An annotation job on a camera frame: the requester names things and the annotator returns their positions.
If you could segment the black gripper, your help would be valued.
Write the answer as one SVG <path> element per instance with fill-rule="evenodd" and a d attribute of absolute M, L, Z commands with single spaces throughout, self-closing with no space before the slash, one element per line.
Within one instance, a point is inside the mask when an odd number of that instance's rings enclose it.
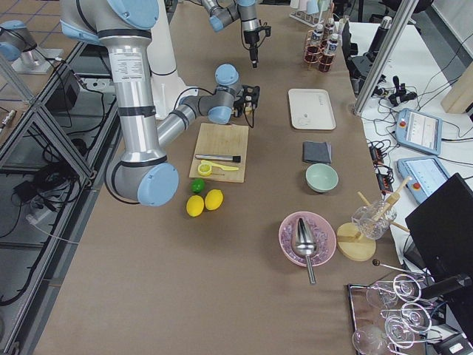
<path fill-rule="evenodd" d="M 242 85 L 242 89 L 234 102 L 234 117 L 253 114 L 259 103 L 259 86 Z"/>
<path fill-rule="evenodd" d="M 258 67 L 258 47 L 259 47 L 259 31 L 258 30 L 244 30 L 243 34 L 243 41 L 245 44 L 245 48 L 250 53 L 250 59 L 253 68 Z"/>

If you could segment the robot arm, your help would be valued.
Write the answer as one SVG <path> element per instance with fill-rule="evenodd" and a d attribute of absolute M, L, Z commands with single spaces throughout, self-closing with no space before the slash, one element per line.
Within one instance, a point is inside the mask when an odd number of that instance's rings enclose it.
<path fill-rule="evenodd" d="M 259 19 L 256 13 L 256 1 L 231 1 L 226 7 L 212 0 L 191 1 L 191 3 L 206 10 L 209 24 L 215 33 L 238 21 L 242 45 L 249 52 L 252 67 L 258 67 L 259 47 L 267 37 L 270 37 L 271 26 L 263 24 Z"/>
<path fill-rule="evenodd" d="M 226 124 L 258 101 L 258 88 L 242 84 L 231 64 L 217 68 L 209 95 L 183 83 L 162 1 L 63 1 L 61 27 L 108 51 L 125 150 L 105 181 L 130 203 L 162 206 L 173 198 L 179 175 L 165 148 L 198 117 Z"/>

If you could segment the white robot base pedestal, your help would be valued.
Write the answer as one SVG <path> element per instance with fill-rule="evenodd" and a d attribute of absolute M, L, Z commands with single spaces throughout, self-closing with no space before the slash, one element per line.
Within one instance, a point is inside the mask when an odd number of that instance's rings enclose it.
<path fill-rule="evenodd" d="M 147 54 L 152 74 L 155 117 L 163 120 L 174 109 L 175 101 L 186 85 L 177 70 L 165 2 L 159 0 L 157 5 L 159 14 L 151 29 L 152 42 L 147 48 Z"/>

